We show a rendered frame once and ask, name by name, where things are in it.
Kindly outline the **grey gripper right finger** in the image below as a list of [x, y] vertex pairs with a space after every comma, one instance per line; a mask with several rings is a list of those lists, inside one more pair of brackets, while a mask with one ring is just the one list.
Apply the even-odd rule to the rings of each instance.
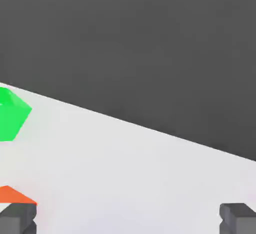
[[223, 203], [219, 215], [219, 234], [256, 234], [256, 212], [245, 203]]

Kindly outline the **small red cube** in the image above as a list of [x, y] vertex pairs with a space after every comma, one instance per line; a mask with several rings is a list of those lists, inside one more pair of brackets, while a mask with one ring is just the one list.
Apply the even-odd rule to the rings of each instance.
[[36, 201], [8, 185], [0, 186], [0, 203], [28, 203], [37, 205]]

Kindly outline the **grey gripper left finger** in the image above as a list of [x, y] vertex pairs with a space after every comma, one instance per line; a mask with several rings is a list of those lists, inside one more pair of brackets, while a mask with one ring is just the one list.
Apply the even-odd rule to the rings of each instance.
[[0, 234], [37, 234], [36, 215], [36, 204], [5, 204], [0, 210]]

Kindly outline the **small green cube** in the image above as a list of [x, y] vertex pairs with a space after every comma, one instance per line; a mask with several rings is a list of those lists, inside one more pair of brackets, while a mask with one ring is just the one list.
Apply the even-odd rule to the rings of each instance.
[[0, 87], [0, 141], [13, 141], [32, 107], [5, 87]]

